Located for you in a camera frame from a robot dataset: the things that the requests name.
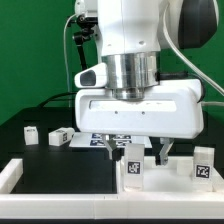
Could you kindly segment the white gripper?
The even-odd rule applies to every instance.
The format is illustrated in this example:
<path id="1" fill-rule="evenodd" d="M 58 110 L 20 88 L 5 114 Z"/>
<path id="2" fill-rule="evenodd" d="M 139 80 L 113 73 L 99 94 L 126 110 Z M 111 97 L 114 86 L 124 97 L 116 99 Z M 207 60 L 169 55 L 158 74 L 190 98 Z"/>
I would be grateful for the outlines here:
<path id="1" fill-rule="evenodd" d="M 193 139 L 204 128 L 198 79 L 164 80 L 149 87 L 141 100 L 124 101 L 113 97 L 106 87 L 107 66 L 95 65 L 75 75 L 79 88 L 75 97 L 75 119 L 85 133 L 103 134 L 109 159 L 119 161 L 121 151 L 114 135 L 162 137 L 162 149 L 155 156 L 157 166 L 168 163 L 173 138 Z"/>

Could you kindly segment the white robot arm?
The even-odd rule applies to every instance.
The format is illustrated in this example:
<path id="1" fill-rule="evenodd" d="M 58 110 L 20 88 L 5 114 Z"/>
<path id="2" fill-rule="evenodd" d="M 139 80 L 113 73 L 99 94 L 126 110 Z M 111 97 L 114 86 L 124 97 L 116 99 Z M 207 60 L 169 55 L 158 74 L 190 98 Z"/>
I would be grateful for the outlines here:
<path id="1" fill-rule="evenodd" d="M 176 139 L 193 139 L 203 129 L 202 100 L 210 79 L 197 72 L 162 73 L 162 49 L 175 53 L 199 48 L 215 34 L 217 0 L 82 1 L 76 11 L 83 27 L 96 36 L 97 65 L 78 73 L 76 124 L 99 133 L 116 156 L 117 134 L 157 137 L 164 165 Z"/>

